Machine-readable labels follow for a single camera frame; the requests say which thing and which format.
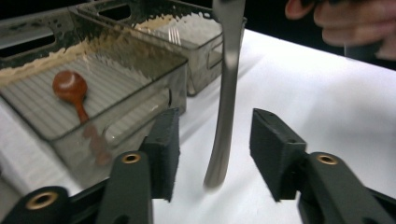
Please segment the transparent grey plastic bin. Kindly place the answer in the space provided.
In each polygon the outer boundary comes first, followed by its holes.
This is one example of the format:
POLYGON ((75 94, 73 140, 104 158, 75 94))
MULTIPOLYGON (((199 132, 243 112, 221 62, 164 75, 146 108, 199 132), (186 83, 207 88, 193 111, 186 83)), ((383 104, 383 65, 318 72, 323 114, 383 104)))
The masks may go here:
POLYGON ((208 7, 178 0, 101 0, 79 5, 77 11, 187 58, 189 96, 221 74, 222 29, 208 7), (180 46, 168 40, 170 27, 178 29, 180 46))
POLYGON ((0 22, 0 49, 19 44, 28 48, 0 57, 0 97, 83 188, 137 149, 163 111, 186 108, 186 59, 68 9, 0 22), (52 89, 62 71, 87 83, 86 121, 52 89))

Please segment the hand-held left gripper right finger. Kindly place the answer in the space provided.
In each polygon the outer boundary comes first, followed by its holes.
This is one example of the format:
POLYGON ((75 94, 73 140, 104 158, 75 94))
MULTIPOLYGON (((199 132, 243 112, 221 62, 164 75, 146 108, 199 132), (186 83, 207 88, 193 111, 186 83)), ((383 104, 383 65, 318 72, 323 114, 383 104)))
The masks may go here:
POLYGON ((304 224, 394 224, 394 200, 363 186, 340 158, 307 153, 276 114, 255 108, 250 155, 275 201, 298 199, 304 224))

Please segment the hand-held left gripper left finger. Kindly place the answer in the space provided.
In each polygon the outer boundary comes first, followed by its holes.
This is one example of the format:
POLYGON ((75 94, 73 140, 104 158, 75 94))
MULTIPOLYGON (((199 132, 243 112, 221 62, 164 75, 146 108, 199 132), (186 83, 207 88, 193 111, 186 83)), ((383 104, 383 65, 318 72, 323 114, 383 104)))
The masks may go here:
POLYGON ((140 148, 116 158, 96 224, 153 224, 152 201, 172 200, 180 155, 178 120, 176 108, 162 112, 140 148))

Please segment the white table cover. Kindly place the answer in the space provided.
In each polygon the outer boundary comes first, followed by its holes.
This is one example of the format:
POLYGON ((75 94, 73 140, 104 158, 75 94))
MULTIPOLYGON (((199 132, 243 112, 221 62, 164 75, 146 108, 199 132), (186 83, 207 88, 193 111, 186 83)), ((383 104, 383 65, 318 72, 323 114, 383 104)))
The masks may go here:
POLYGON ((293 201, 271 198, 248 151, 251 113, 278 114, 308 144, 344 159, 368 187, 396 198, 396 71, 246 31, 233 144, 224 184, 205 191, 219 85, 188 101, 172 202, 155 224, 301 224, 293 201))

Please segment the silver metal fork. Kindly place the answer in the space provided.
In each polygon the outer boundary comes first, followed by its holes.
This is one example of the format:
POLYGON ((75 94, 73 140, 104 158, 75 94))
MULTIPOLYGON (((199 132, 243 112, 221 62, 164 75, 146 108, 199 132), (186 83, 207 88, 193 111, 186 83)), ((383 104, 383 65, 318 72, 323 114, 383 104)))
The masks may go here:
POLYGON ((170 27, 168 29, 168 40, 175 45, 181 45, 179 31, 176 27, 170 27))

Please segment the brown wooden spoon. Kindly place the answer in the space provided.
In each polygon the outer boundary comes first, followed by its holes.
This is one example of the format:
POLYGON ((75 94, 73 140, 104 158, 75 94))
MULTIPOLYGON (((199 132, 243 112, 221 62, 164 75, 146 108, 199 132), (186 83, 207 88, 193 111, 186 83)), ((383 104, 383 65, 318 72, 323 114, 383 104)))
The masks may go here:
POLYGON ((112 155, 106 150, 106 139, 99 134, 94 124, 89 123, 83 101, 88 91, 88 84, 77 72, 64 70, 55 75, 52 81, 54 94, 61 100, 73 105, 80 123, 84 126, 83 137, 90 140, 89 148, 98 165, 110 163, 112 155))

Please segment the silver metal knife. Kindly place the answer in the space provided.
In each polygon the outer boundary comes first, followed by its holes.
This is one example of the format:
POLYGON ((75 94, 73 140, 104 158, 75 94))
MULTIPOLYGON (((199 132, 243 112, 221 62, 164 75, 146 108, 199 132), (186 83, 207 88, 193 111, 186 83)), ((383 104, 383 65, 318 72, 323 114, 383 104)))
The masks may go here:
POLYGON ((225 180, 233 136, 233 116, 241 37, 246 0, 213 0, 213 12, 222 28, 222 69, 219 113, 214 145, 205 173, 204 187, 216 189, 225 180))

